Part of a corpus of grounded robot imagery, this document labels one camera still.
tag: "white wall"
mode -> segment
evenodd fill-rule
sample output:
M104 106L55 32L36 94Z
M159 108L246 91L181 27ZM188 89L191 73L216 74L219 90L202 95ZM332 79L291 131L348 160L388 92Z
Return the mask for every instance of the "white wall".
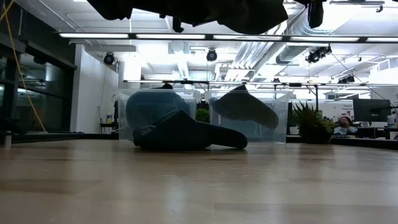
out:
M309 106L313 106L314 108L317 106L315 100L312 101L301 101L303 104L306 102L308 103ZM292 101L294 106L299 106L300 101L299 100L293 100ZM351 119L354 119L354 106L352 100L350 101L325 101L325 100L320 100L318 102L318 107L319 110L322 111L322 115L326 116L333 121L337 121L338 118L342 116L348 116Z
M71 131L98 133L100 113L104 122L106 114L114 113L112 96L118 86L118 74L76 46L75 64L78 69L73 78Z

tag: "fluorescent light fixture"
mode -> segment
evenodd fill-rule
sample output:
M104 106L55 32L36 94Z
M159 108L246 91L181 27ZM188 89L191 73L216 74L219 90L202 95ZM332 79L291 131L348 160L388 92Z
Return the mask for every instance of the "fluorescent light fixture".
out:
M309 42L356 42L359 40L359 37L311 37L311 36L296 36L291 37L290 41L309 41Z
M196 51L204 51L206 52L209 48L208 47L202 47L202 46L189 46L190 50L196 50Z
M240 85L243 84L243 82L209 82L209 84L232 84L232 85Z
M61 33L61 37L63 38L77 38L77 39L128 39L128 34L88 34L88 33Z
M369 37L367 42L398 42L398 37Z
M248 85L281 85L281 83L271 83L271 82L248 82Z
M203 40L206 38L203 34L137 34L138 39L190 39Z
M286 43L288 46L311 46L311 47L327 47L328 43L300 43L300 42L288 42Z
M337 83L327 83L325 84L327 86L361 86L362 84L352 84L352 83L342 83L342 84L337 84Z
M128 83L163 83L160 80L126 80Z
M282 40L281 36L271 35L214 35L215 40L268 40L278 41Z

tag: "track light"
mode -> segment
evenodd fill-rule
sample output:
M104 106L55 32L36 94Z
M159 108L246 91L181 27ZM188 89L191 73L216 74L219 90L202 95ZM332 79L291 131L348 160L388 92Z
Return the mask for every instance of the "track light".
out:
M118 60L115 59L113 52L106 53L105 58L104 58L104 63L106 65L114 65L114 64L116 64L116 62L118 62Z
M207 53L207 57L206 57L208 62L214 62L215 60L217 60L217 53L215 49L210 49L209 52Z
M330 53L331 53L330 45L327 47L318 47L316 50L310 51L310 54L308 55L307 58L305 58L305 60L308 63L317 63L319 62L319 60L326 57L326 55Z
M350 75L346 78L339 79L337 84L348 84L348 83L354 83L354 82L355 82L354 76Z
M355 82L354 76L350 75L349 77L347 77L347 82L348 82L348 83L353 83L353 82Z

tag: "ceiling pipe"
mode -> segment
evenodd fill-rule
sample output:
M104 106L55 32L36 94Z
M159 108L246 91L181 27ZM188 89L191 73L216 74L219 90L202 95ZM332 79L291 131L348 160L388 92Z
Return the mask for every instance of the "ceiling pipe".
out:
M249 48L247 49L247 51L245 52L244 56L242 57L241 61L238 62L238 67L244 69L244 64L245 62L247 62L248 59L250 59L251 56L251 52L253 50L256 50L256 47L258 46L258 43L250 43Z
M251 42L243 42L243 43L241 44L241 47L239 48L239 51L238 51L238 53L236 54L235 59L234 59L234 61L233 61L233 63L232 63L232 67L233 67L233 68L236 68L236 67L237 67L236 64L240 61L240 59L242 58L243 54L245 53L247 47L248 47L250 44L252 44L252 43L251 43Z
M325 19L324 23L320 27L316 29L310 28L307 21L307 12L305 12L299 15L297 20L287 28L284 35L330 35L354 16L354 13L340 12L339 17L332 17L334 13L333 11L342 7L340 6L337 8L338 6L329 5L325 5L324 7ZM277 63L281 65L290 64L295 57L305 52L308 48L309 46L305 45L296 46L283 42L275 43L269 49L264 58L257 64L256 70L260 70L260 68L267 63Z

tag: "cable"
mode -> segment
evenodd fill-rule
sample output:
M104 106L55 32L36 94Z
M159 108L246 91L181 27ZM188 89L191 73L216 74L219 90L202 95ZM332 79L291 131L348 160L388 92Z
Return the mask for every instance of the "cable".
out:
M23 85L24 88L25 88L26 95L27 95L27 99L28 99L28 101L29 101L29 103L30 103L30 106L32 107L32 110L33 110L33 112L34 112L34 114L35 114L37 120L38 120L39 123L40 123L40 126L42 127L43 131L46 132L46 130L45 130L45 128L44 128L44 125L43 125L43 122L42 122L42 120L40 119L39 115L37 114L36 109L35 109L35 106L33 105L32 100L30 99L29 92L27 91L26 84L25 84L25 80L24 80L24 76L22 75L21 67L19 66L18 56L17 56L17 52L16 52L16 50L15 50L15 45L14 45L14 40L12 39L11 27L10 27L10 22L8 21L7 12L8 12L8 10L11 8L13 2L14 2L14 1L11 1L10 5L8 5L7 9L6 9L6 10L4 11L4 13L1 15L0 21L1 21L1 19L2 19L4 16L6 17L7 28L8 28L8 34L9 34L9 36L10 36L12 51L14 52L14 58L15 58L15 62L16 62L17 68L18 68L19 75L21 76L22 85Z
M8 7L6 7L5 4L2 5L3 8L5 8L6 10L4 10L4 13L1 14L0 22L2 21L2 19L4 18L4 16L7 15L8 11L10 10L10 8L11 8L12 4L14 3L14 1L15 1L15 0L12 0L12 1L10 2L10 5L8 5Z
M364 86L366 86L369 90L371 90L373 93L375 93L377 96L380 96L380 98L382 98L383 100L387 100L387 99L385 99L384 97L382 97L378 92L376 92L376 91L374 91L372 88L370 88L370 87L368 87L367 86L367 84L365 83L365 82L362 82L362 80L360 80L353 72L351 72L340 60L338 60L338 58L333 54L333 53L331 53L333 56L334 56L334 58L338 61L338 63L340 63L352 76L354 76L358 81L360 81Z

